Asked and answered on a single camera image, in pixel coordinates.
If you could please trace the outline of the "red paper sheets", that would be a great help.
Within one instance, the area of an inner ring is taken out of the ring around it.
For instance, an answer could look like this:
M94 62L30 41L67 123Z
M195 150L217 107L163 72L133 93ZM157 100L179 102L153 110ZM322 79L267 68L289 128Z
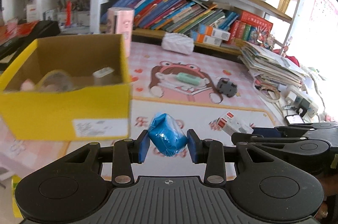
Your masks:
M24 23L18 25L16 22L9 23L1 26L1 44L9 41L15 37L23 37L29 35L39 21L33 21L30 23Z

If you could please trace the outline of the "stack of papers and notebooks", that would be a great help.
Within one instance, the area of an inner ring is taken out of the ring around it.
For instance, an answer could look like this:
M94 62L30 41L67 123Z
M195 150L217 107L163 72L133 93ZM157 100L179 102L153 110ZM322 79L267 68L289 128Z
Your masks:
M288 58L278 55L261 46L245 41L241 46L239 59L244 63L253 78L264 84L284 85L300 88L307 73Z

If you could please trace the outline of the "red dictionary box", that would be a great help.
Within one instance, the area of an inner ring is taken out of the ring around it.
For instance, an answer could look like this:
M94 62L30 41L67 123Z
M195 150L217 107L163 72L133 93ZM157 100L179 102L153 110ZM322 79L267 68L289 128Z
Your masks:
M270 21L251 12L241 11L239 19L241 22L254 26L262 32L270 33L273 28L273 24Z

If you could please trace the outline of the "white red small box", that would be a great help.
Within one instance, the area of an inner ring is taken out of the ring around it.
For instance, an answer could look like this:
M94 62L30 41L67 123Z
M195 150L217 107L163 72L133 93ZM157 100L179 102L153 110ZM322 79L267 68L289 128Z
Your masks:
M238 119L236 115L234 115L230 111L228 111L227 113L225 113L224 115L220 116L217 119L217 125L229 136L232 136L232 134L236 132L244 134L253 133L252 127L250 127L241 119Z

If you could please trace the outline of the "smartphone with lit screen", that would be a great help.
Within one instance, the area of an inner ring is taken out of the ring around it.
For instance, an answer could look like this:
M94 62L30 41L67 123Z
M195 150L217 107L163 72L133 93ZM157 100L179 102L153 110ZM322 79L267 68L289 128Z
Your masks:
M285 120L288 124L304 124L303 118L298 114L287 115Z

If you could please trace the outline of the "orange white box upper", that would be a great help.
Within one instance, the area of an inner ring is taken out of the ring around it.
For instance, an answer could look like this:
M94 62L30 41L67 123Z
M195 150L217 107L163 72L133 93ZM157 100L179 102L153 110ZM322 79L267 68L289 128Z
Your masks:
M222 29L213 28L211 26L199 24L198 32L201 35L207 35L215 38L219 38L223 41L229 41L230 40L230 32L224 31Z

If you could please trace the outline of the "clear tape roll in box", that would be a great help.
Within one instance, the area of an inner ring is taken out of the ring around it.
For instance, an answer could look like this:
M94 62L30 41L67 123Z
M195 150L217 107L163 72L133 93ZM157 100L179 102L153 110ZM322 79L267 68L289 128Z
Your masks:
M74 90L74 83L63 70L48 72L36 85L39 92L68 92Z

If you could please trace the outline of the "white power strip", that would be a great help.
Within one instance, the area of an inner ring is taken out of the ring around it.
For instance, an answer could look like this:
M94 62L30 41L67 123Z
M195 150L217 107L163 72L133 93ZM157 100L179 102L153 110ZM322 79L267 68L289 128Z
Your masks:
M308 94L300 91L295 86L288 86L286 88L285 100L293 106L297 114L301 117L307 115L309 118L313 118L319 109Z

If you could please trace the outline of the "mint green eraser case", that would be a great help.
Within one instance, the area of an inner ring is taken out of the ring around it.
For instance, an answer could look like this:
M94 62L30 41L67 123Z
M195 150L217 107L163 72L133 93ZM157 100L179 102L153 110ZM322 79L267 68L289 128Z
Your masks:
M201 78L198 76L190 75L184 72L180 72L176 75L176 79L179 82L185 84L191 84L193 86L198 86L201 82Z

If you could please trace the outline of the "red white stick bottle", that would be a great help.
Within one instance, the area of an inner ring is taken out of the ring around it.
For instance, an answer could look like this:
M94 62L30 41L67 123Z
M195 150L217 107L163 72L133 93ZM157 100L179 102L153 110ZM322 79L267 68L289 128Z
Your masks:
M66 20L65 20L65 27L69 28L72 24L72 0L66 0Z

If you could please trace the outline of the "pink cartoon tablecloth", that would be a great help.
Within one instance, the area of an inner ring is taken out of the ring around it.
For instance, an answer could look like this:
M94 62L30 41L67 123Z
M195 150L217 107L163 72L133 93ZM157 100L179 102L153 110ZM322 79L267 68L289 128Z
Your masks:
M254 90L253 80L242 64L199 53L182 55L140 42L131 44L127 60L132 96L129 134L124 138L137 138L158 112L172 116L183 132L193 129L202 139L215 139L228 146L232 144L230 136L216 124L228 111L250 127L283 124L275 108L267 107ZM193 86L177 81L180 72L200 77L200 84ZM234 97L217 91L220 78L229 78L237 85ZM121 139L20 140L1 118L1 165L25 177L90 142L110 146Z

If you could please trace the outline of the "orange white box lower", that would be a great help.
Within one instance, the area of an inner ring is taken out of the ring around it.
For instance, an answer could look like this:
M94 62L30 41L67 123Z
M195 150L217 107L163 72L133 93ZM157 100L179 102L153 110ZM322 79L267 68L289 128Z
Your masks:
M213 46L221 46L222 40L219 38L211 37L208 35L202 35L196 31L190 31L190 37L198 43L213 45Z

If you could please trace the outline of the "grey toy truck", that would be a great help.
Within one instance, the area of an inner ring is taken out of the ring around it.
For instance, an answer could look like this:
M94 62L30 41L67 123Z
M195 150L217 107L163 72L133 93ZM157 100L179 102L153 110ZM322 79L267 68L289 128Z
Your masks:
M234 97L237 94L237 85L229 78L220 78L217 84L217 91L227 97Z

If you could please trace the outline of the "orange white box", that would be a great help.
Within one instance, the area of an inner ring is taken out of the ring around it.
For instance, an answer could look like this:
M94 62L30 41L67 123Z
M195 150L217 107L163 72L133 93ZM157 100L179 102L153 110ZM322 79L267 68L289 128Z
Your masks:
M219 38L223 41L229 41L230 40L230 32L224 31L222 29L213 28L211 26L199 24L198 32L201 35L207 35L215 38Z
M202 35L196 31L190 31L190 37L198 43L213 45L213 46L221 46L222 40L219 38L211 37L208 35Z

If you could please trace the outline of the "blue packet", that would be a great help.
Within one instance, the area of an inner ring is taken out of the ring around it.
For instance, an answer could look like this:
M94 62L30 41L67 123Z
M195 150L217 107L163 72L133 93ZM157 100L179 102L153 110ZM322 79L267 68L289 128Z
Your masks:
M154 115L148 134L157 150L167 157L178 154L188 143L176 120L167 113L158 112Z

